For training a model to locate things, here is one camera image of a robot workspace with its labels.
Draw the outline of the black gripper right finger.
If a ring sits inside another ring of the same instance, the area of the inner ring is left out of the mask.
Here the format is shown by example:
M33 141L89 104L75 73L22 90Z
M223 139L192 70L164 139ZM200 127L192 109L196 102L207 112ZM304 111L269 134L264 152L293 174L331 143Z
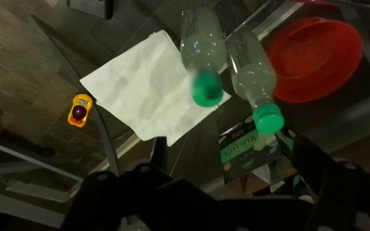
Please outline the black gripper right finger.
M336 162L308 138L295 139L292 165L317 193L308 229L355 231L356 217L370 217L370 174L351 162Z

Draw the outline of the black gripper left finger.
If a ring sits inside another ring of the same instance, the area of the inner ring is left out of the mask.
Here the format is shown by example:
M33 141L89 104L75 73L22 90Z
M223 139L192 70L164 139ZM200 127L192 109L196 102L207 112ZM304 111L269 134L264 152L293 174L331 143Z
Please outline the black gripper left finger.
M161 171L167 161L167 139L157 138L149 162L139 163L120 176L110 171L89 175L61 226L61 231L117 231L123 220L137 215L142 199L166 184Z

